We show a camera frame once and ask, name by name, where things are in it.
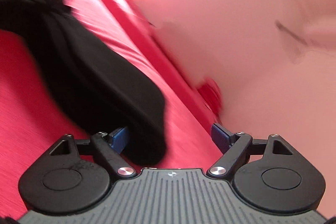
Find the red far bed sheet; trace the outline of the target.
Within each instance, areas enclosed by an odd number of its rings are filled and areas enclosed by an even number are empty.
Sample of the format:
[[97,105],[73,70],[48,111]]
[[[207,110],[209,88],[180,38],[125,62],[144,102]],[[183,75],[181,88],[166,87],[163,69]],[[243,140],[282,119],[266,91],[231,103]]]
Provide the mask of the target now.
[[127,36],[207,131],[218,121],[187,75],[176,65],[154,33],[154,27],[140,13],[134,0],[101,0]]

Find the white pillow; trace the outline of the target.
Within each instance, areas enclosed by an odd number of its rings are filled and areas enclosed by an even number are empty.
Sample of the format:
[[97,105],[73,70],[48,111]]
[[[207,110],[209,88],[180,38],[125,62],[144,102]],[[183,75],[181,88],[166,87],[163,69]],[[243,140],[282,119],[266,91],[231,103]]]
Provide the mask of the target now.
[[335,59],[335,48],[301,33],[296,0],[134,0],[159,45],[196,84],[243,86],[273,68],[311,55]]

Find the black pants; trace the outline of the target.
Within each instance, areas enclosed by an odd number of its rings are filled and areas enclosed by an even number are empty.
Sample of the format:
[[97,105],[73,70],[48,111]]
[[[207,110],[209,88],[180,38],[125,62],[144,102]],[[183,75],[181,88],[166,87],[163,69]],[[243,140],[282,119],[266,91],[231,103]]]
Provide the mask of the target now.
[[125,127],[129,160],[151,166],[164,158],[161,90],[88,31],[63,0],[1,0],[1,29],[23,39],[53,99],[85,132]]

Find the red pillow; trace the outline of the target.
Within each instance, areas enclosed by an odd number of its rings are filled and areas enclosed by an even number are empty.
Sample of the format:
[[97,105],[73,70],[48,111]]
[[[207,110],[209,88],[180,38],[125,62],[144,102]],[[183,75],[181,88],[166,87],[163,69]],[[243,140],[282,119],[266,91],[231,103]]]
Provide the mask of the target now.
[[196,87],[196,90],[213,114],[219,118],[223,103],[221,90],[217,83],[211,78],[205,78],[204,81]]

